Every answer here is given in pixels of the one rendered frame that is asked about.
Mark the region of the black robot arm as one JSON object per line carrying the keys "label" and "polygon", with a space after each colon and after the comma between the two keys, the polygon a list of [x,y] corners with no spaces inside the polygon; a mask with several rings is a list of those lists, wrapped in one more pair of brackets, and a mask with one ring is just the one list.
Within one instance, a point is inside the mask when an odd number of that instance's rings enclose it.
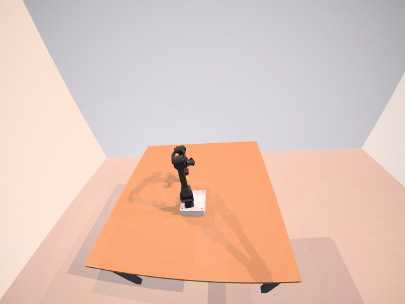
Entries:
{"label": "black robot arm", "polygon": [[[173,153],[171,154],[171,164],[173,167],[178,171],[178,176],[180,179],[180,199],[182,203],[185,203],[185,208],[191,208],[194,206],[194,197],[193,192],[189,185],[187,185],[187,179],[185,176],[185,162],[186,162],[186,155],[185,155],[186,147],[184,145],[176,146],[173,149]],[[175,156],[178,154],[178,156]],[[194,166],[195,160],[192,157],[187,159],[187,167]]]}

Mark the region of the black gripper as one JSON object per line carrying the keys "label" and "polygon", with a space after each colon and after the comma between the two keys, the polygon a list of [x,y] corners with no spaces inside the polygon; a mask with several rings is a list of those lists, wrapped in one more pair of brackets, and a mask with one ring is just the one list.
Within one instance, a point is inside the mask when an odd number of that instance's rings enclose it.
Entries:
{"label": "black gripper", "polygon": [[186,175],[189,174],[189,169],[187,168],[187,159],[186,159],[186,162],[185,162],[185,168],[184,168],[184,170],[185,170],[185,174],[186,174]]}

